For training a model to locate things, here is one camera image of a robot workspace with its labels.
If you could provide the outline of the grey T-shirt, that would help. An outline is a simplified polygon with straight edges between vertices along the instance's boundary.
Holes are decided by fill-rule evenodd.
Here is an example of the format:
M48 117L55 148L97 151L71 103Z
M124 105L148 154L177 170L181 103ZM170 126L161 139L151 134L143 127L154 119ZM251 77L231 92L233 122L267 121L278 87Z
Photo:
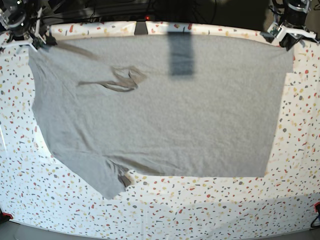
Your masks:
M60 41L28 64L50 153L112 199L129 170L263 177L293 52L173 33Z

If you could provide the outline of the terrazzo pattern table cover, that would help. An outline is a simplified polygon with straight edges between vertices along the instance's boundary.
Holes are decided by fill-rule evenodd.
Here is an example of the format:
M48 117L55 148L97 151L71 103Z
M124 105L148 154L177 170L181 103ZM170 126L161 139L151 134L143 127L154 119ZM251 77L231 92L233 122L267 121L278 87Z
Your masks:
M243 240L306 230L320 200L320 47L294 47L264 177L157 177L107 200L48 151L32 113L28 49L0 54L0 208L65 237Z

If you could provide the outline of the red corner clamp right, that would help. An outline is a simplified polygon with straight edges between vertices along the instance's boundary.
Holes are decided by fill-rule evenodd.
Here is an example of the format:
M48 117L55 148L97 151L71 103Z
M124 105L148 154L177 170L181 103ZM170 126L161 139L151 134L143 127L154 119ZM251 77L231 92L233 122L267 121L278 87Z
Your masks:
M313 205L316 213L320 214L320 202L317 202Z

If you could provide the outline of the red corner clamp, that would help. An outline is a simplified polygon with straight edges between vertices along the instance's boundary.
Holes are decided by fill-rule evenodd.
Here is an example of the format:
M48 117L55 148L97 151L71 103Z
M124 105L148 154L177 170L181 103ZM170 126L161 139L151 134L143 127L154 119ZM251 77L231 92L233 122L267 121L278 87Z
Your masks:
M13 219L13 216L9 213L4 213L2 212L0 214L0 221L1 222L6 222L6 221L9 221L9 220L12 220Z
M313 205L316 213L320 214L320 202L317 202Z

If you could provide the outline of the red corner clamp left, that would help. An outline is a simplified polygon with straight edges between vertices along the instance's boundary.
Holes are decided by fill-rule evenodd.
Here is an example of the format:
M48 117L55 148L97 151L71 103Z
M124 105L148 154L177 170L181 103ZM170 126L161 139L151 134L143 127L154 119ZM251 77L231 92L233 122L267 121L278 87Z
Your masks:
M13 216L9 213L4 213L2 212L0 214L0 221L1 222L6 222L6 221L9 221L9 220L12 220L13 219Z

